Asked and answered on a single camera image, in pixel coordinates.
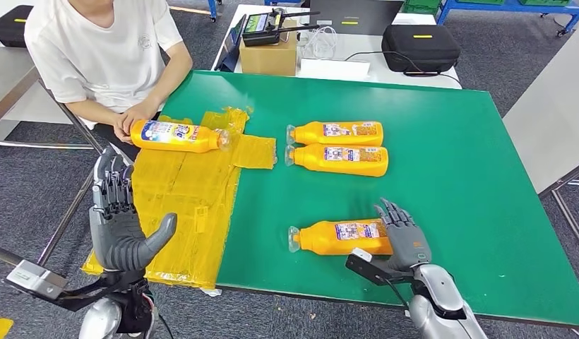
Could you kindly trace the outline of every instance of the bottle cap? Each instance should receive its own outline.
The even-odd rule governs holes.
[[[229,150],[229,145],[231,144],[231,134],[225,129],[215,129],[215,132],[219,133],[217,138],[217,147],[220,150]]]
[[[285,147],[285,165],[292,166],[294,164],[294,151],[296,148],[292,145]]]
[[[288,145],[292,145],[296,142],[296,127],[293,125],[287,125],[285,129],[285,142]]]
[[[300,230],[294,226],[290,226],[287,230],[287,243],[289,244],[289,251],[294,253],[300,249]]]

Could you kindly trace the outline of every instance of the black carrying case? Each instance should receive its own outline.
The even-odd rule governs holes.
[[[389,25],[383,33],[381,50],[396,52],[383,55],[390,70],[403,73],[445,72],[460,56],[460,46],[442,25]]]
[[[25,47],[23,32],[32,6],[21,5],[0,17],[0,42],[7,47]]]

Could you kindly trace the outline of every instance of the robotic thumb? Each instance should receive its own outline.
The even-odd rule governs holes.
[[[165,247],[177,229],[177,214],[168,213],[160,222],[158,230],[143,240],[138,247],[138,261],[140,266],[146,267]]]

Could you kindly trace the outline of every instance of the robotic arm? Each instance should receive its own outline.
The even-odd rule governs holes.
[[[146,238],[133,205],[132,171],[110,147],[94,166],[90,232],[104,271],[93,284],[66,290],[66,278],[0,249],[0,259],[16,266],[6,279],[15,288],[70,311],[92,305],[82,339],[112,338],[115,333],[149,338],[157,317],[145,268],[175,233],[177,215],[165,215],[159,229]]]
[[[423,339],[487,339],[452,276],[431,263],[431,250],[422,230],[407,211],[382,198],[375,209],[385,223],[393,255],[384,261],[354,249],[346,267],[376,285],[390,285]],[[393,286],[410,283],[414,297],[406,303]]]

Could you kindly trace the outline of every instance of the robotic finger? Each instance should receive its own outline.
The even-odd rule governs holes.
[[[135,211],[131,198],[132,171],[133,167],[126,166],[112,147],[105,148],[98,157],[94,165],[93,208],[105,220],[121,211]]]

